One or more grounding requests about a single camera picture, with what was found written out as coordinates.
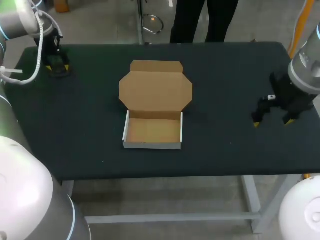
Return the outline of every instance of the metal table frame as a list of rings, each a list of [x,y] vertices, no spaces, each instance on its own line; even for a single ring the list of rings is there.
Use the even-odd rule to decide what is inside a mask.
[[[280,175],[263,206],[260,204],[254,177],[242,176],[241,179],[249,212],[86,216],[85,219],[89,224],[251,220],[253,233],[262,234],[278,214],[287,192],[301,179],[301,174]],[[71,197],[74,181],[64,181],[62,187]]]

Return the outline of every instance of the open cardboard box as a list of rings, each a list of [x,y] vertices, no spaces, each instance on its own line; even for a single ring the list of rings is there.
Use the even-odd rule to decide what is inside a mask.
[[[134,60],[119,84],[119,99],[128,108],[123,146],[181,149],[182,110],[191,102],[192,90],[180,62]]]

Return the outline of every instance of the dark green tabletop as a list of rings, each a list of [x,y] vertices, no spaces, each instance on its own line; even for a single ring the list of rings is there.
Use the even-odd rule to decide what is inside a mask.
[[[320,172],[320,121],[305,112],[284,126],[273,109],[259,128],[251,112],[272,94],[270,74],[290,62],[279,43],[67,46],[72,76],[52,79],[43,67],[26,86],[5,91],[33,154],[59,180]],[[26,79],[37,51],[17,69]],[[124,149],[126,108],[119,81],[133,60],[180,61],[193,83],[183,111],[182,150]]]

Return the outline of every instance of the person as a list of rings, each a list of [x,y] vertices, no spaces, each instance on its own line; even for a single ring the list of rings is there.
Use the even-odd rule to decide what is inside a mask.
[[[209,28],[206,43],[224,42],[239,0],[207,0]],[[205,0],[177,0],[170,43],[192,43]]]

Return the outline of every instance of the box flap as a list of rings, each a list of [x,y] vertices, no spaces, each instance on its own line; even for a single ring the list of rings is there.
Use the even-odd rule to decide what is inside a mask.
[[[179,61],[134,60],[130,70],[132,72],[182,73],[184,68]]]
[[[165,69],[171,65],[168,63],[174,63],[182,71],[179,62],[135,62],[131,64],[135,70],[141,70],[139,65],[148,62],[149,70]],[[192,83],[182,72],[131,71],[120,81],[119,99],[131,111],[181,112],[191,102],[192,91]]]

